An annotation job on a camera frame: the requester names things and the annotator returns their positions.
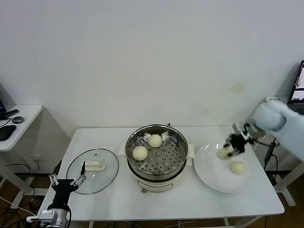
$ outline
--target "white desk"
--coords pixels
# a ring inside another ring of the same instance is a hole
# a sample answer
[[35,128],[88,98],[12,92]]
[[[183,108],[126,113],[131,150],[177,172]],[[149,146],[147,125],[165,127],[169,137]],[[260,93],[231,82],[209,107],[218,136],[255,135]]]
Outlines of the white desk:
[[[0,142],[0,152],[9,151],[14,147],[14,145],[18,142],[20,137],[24,134],[30,124],[35,120],[38,114],[42,110],[41,105],[6,105],[6,110],[10,111],[13,109],[18,109],[19,113],[10,116],[9,118],[13,118],[15,116],[22,116],[24,118],[24,122],[16,124],[16,130],[12,133],[9,139]],[[0,121],[0,125],[3,125],[7,122],[7,120]],[[21,191],[20,194],[14,200],[14,204],[18,204],[20,197],[22,198],[23,193],[30,194],[33,189],[26,184],[23,180],[21,180],[18,176],[16,176],[9,168],[5,166],[5,163],[0,160],[0,176],[3,177],[3,180],[0,183],[0,187],[5,183],[6,180],[9,180],[12,184],[18,187]]]
[[[0,152],[9,151],[10,149],[12,149],[42,110],[41,105],[6,105],[5,108],[7,111],[18,109],[19,113],[14,114],[9,118],[14,118],[15,116],[22,116],[24,118],[24,122],[16,124],[17,128],[8,140],[0,142]],[[0,121],[0,126],[5,124],[5,122],[7,122],[7,120]]]
[[[223,143],[230,126],[177,127],[194,145],[195,150],[211,143]],[[136,128],[78,129],[62,160],[59,178],[65,178],[70,163],[78,155],[92,148],[105,148],[118,156],[122,142]],[[119,171],[113,183],[92,195],[72,193],[69,206],[73,221],[101,220],[161,220],[161,219],[215,219],[252,217],[239,227],[245,227],[263,215],[281,214],[284,207],[269,182],[250,146],[246,159],[252,170],[247,188],[236,194],[217,192],[186,167],[180,182],[173,189],[162,192],[142,193],[124,157],[119,157]],[[40,208],[46,209],[54,197],[49,189]]]

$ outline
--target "white round plate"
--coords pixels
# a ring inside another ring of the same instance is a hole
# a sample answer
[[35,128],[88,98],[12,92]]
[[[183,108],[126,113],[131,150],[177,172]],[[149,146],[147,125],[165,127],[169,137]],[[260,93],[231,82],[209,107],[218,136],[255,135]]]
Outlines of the white round plate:
[[[209,187],[224,193],[236,193],[246,188],[250,181],[251,171],[248,163],[242,155],[232,157],[229,160],[221,160],[217,157],[218,144],[206,145],[195,153],[194,168],[198,176]],[[229,169],[229,163],[233,161],[243,162],[246,172],[236,175]]]

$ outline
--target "robotic hand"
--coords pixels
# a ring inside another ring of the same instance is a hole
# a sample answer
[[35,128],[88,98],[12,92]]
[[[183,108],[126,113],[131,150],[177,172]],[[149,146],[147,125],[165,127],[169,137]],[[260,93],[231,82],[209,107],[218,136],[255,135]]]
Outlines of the robotic hand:
[[231,134],[223,147],[227,157],[245,152],[247,143],[254,144],[255,134],[266,134],[277,138],[290,153],[304,161],[304,116],[289,109],[280,101],[260,104],[253,118],[241,129],[233,124],[235,134]]
[[28,223],[40,221],[41,227],[66,227],[68,211],[70,212],[71,216],[71,210],[67,203],[70,194],[73,191],[76,191],[86,180],[86,163],[84,161],[80,175],[75,179],[57,179],[60,166],[61,162],[54,169],[54,173],[49,175],[51,186],[56,192],[53,202],[47,207],[47,210],[41,211],[39,215],[27,217]]

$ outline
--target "laptop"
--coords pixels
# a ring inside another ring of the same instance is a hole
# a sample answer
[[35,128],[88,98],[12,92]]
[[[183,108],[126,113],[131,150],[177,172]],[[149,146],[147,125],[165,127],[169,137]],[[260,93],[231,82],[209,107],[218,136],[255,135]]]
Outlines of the laptop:
[[301,62],[299,73],[296,77],[293,90],[287,102],[295,112],[304,115],[304,60]]

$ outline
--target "table leg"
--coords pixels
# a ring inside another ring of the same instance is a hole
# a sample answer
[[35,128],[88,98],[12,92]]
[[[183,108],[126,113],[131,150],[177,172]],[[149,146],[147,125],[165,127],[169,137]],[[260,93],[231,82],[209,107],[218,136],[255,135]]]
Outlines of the table leg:
[[93,228],[94,221],[90,221],[89,228]]
[[254,223],[258,219],[260,219],[261,217],[262,216],[243,218],[242,220],[236,223],[235,228],[245,228],[249,226],[251,223]]
[[277,184],[274,186],[275,191],[277,193],[282,193],[284,199],[286,200],[287,204],[289,206],[295,206],[295,201],[290,195],[287,186],[290,185],[292,182],[294,182],[296,179],[298,179],[301,175],[304,173],[304,162],[299,164],[297,167],[295,167],[287,176],[285,176],[283,179],[280,179],[280,177],[277,177],[278,180]]
[[2,161],[0,161],[0,175],[25,193],[32,191],[32,188],[6,167]]
[[[276,180],[278,182],[280,182],[282,179],[280,178],[280,176],[276,177]],[[288,188],[282,188],[281,190],[275,190],[277,193],[281,193],[282,196],[284,197],[286,203],[288,204],[288,206],[292,207],[295,206],[295,201],[293,199],[293,197],[291,196],[290,192],[288,191]]]
[[[33,180],[34,177],[28,177],[26,183],[30,185],[33,182]],[[23,199],[23,196],[33,196],[33,193],[35,194],[35,196],[45,196],[47,192],[48,189],[42,189],[42,188],[34,188],[34,191],[33,189],[31,189],[31,192],[29,193],[25,193],[24,191],[20,190],[12,203],[16,206],[19,206],[20,202]],[[11,205],[10,208],[16,209],[17,207],[14,205]]]

